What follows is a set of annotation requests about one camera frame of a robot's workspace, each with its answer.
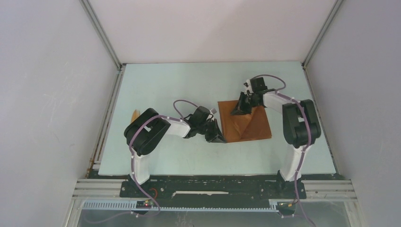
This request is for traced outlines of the orange cloth napkin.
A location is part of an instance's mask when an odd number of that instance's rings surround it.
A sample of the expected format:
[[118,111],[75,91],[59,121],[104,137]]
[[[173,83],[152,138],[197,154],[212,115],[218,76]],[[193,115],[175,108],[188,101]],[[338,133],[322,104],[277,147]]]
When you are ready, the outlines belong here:
[[262,106],[252,108],[250,114],[231,115],[238,102],[218,102],[223,136],[228,143],[272,138],[270,124]]

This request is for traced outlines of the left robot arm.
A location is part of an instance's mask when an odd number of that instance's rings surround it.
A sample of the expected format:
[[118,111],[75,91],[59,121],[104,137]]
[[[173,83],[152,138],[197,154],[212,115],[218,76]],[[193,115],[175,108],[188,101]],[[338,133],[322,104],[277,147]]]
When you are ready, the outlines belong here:
[[131,122],[124,130],[124,137],[131,152],[131,173],[134,181],[131,191],[138,197],[149,192],[150,179],[149,154],[154,151],[165,135],[175,135],[189,139],[203,135],[208,143],[226,143],[218,122],[214,117],[216,110],[198,106],[194,113],[182,118],[159,114],[148,108]]

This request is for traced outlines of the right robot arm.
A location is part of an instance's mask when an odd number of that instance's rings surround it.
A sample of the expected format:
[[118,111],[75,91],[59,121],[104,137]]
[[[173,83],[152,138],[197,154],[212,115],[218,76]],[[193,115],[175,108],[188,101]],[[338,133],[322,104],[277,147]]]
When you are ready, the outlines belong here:
[[286,88],[286,83],[280,88],[269,89],[265,77],[265,74],[257,75],[244,83],[245,90],[230,114],[249,115],[254,107],[264,107],[282,115],[283,135],[288,150],[279,170],[280,181],[275,184],[275,192],[279,197],[286,198],[293,193],[292,182],[297,183],[300,179],[306,154],[322,130],[312,100],[298,101],[283,94],[281,91]]

